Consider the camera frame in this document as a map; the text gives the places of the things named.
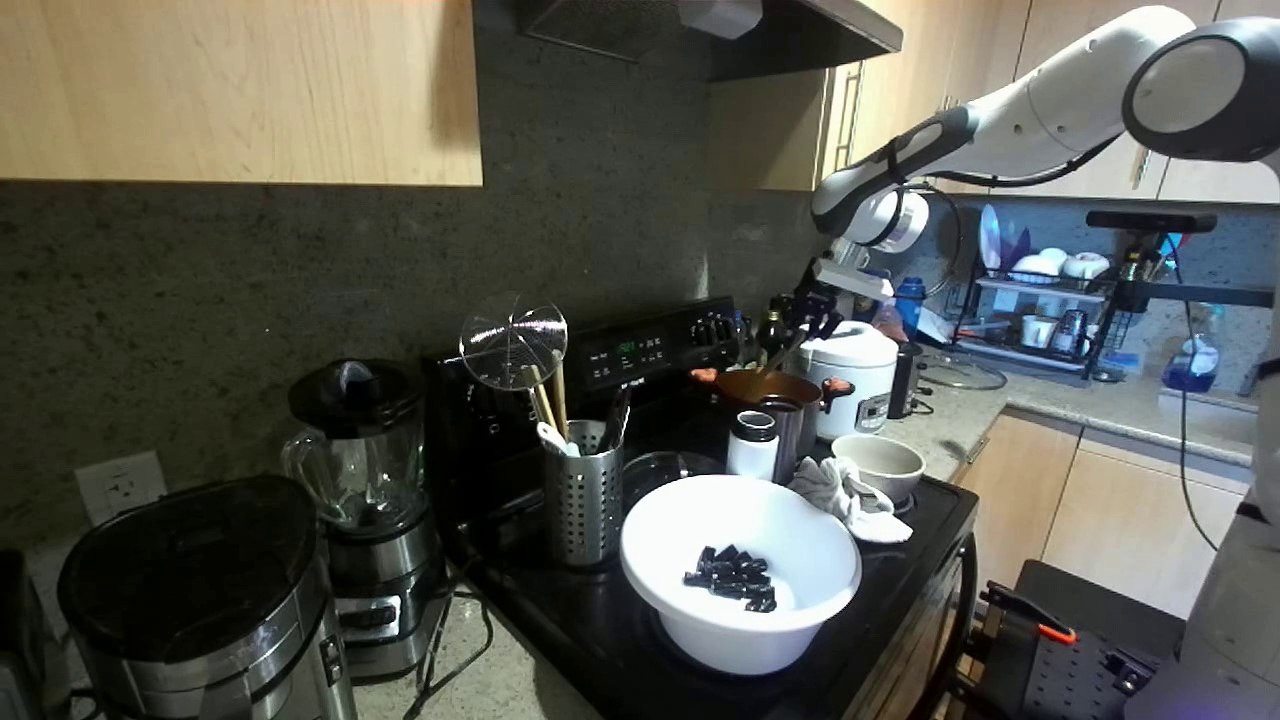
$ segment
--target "oven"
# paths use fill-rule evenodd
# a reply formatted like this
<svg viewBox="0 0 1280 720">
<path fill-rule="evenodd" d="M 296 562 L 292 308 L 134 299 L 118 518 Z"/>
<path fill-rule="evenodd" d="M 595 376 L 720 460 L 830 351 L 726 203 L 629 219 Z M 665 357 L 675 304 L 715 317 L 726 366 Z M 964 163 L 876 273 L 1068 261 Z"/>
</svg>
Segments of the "oven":
<svg viewBox="0 0 1280 720">
<path fill-rule="evenodd" d="M 715 392 L 688 367 L 733 366 L 740 314 L 695 299 L 595 330 L 574 330 L 574 415 L 606 415 L 631 390 L 629 455 L 726 455 L 727 426 Z M 546 536 L 541 443 L 526 392 L 479 390 L 460 357 L 424 361 L 431 500 L 449 564 L 506 615 L 541 664 L 553 664 L 600 717 L 873 717 L 906 710 L 937 672 L 937 627 L 964 623 L 957 571 L 978 496 L 919 481 L 906 522 L 908 545 L 862 548 L 857 600 L 814 650 L 771 675 L 720 675 L 665 638 L 617 562 L 562 568 Z"/>
</svg>

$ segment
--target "small bowl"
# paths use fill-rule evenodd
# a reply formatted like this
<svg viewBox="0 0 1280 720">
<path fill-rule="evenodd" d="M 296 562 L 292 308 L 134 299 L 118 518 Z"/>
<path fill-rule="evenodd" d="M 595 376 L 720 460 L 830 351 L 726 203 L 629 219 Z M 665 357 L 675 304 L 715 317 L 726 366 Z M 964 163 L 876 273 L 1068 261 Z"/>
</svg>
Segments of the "small bowl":
<svg viewBox="0 0 1280 720">
<path fill-rule="evenodd" d="M 769 562 L 771 611 L 685 584 L 699 551 L 726 545 Z M 862 584 L 857 545 L 836 518 L 750 478 L 688 478 L 647 492 L 625 522 L 620 558 L 673 643 L 727 675 L 798 664 Z"/>
<path fill-rule="evenodd" d="M 831 455 L 841 468 L 857 468 L 857 478 L 882 489 L 892 505 L 908 505 L 925 471 L 925 455 L 889 436 L 836 436 Z"/>
</svg>

